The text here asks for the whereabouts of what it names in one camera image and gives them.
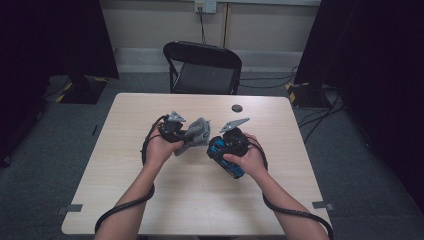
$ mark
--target chair seat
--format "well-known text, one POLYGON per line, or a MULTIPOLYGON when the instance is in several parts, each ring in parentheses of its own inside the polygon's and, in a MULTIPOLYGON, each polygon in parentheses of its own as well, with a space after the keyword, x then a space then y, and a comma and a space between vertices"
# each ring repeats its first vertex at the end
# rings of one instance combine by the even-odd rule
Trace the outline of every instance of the chair seat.
POLYGON ((217 68, 184 63, 175 83, 174 91, 180 93, 231 94, 237 72, 233 69, 217 68))

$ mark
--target person's left arm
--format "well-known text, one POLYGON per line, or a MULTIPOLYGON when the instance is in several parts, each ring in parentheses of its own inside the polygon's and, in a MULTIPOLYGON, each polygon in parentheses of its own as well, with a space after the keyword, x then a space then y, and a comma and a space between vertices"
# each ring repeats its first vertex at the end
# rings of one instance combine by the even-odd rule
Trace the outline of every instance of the person's left arm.
MULTIPOLYGON (((169 143, 159 135, 157 126, 147 146, 146 163, 115 206, 146 196, 163 164, 183 142, 169 143)), ((146 203, 130 207, 109 216, 100 226, 94 239, 136 239, 146 203)))

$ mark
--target light wood tabletop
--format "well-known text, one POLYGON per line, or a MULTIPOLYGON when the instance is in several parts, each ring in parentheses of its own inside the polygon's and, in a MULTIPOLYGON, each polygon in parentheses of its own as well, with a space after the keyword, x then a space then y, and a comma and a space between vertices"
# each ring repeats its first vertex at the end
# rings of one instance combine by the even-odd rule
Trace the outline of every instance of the light wood tabletop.
MULTIPOLYGON (((329 221, 325 208, 312 202, 322 196, 288 99, 261 96, 121 93, 115 98, 72 204, 65 234, 94 234, 97 219, 111 209, 140 169, 141 147, 152 124, 178 112, 190 123, 210 121, 211 135, 232 120, 249 117, 239 128, 257 137, 267 156, 271 176, 311 213, 329 221), (243 111, 232 111, 234 104, 243 111)), ((147 202, 140 227, 146 235, 282 235, 261 190, 245 174, 233 179, 206 155, 207 146, 189 148, 166 162, 147 202)))

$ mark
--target gray carpet floor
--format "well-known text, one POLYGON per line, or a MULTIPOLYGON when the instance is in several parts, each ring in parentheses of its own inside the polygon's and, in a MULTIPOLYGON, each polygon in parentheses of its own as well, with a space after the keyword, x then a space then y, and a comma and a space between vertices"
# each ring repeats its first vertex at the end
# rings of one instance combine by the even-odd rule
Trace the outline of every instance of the gray carpet floor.
MULTIPOLYGON (((288 75, 243 73, 242 78, 288 75)), ((52 78, 47 92, 66 79, 52 78)), ((263 88, 286 80, 243 80, 239 95, 287 97, 282 86, 263 88)), ((46 98, 43 117, 11 155, 11 166, 0 169, 0 239, 91 239, 64 235, 64 215, 57 210, 71 203, 114 97, 120 92, 168 91, 167 73, 122 73, 120 80, 107 84, 96 105, 57 104, 59 93, 46 98)), ((335 94, 329 92, 329 99, 335 100, 335 94)), ((342 105, 339 100, 335 109, 342 105)), ((298 122, 323 114, 293 111, 298 122)), ((300 129, 304 138, 313 125, 300 129)), ((335 207, 329 211, 335 239, 424 239, 423 216, 363 136, 342 110, 325 118, 305 144, 323 198, 335 207)))

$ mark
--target hand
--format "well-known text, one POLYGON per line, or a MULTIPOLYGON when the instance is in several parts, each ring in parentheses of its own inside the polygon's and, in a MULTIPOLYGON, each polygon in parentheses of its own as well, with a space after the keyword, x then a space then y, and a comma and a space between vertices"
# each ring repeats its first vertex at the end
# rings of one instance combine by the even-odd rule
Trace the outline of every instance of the hand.
MULTIPOLYGON (((254 135, 243 133, 249 142, 258 145, 258 140, 254 135)), ((245 173, 249 174, 253 178, 259 174, 266 173, 266 169, 263 163, 262 155, 258 149, 253 146, 249 146, 249 150, 243 157, 239 157, 232 154, 224 154, 224 159, 233 163, 238 164, 245 173)))
POLYGON ((184 145, 183 141, 170 143, 162 138, 159 133, 159 126, 163 123, 159 123, 155 126, 152 134, 150 135, 150 142, 147 145, 147 156, 146 164, 148 163, 157 163, 163 165, 166 160, 171 156, 171 154, 181 148, 184 145))

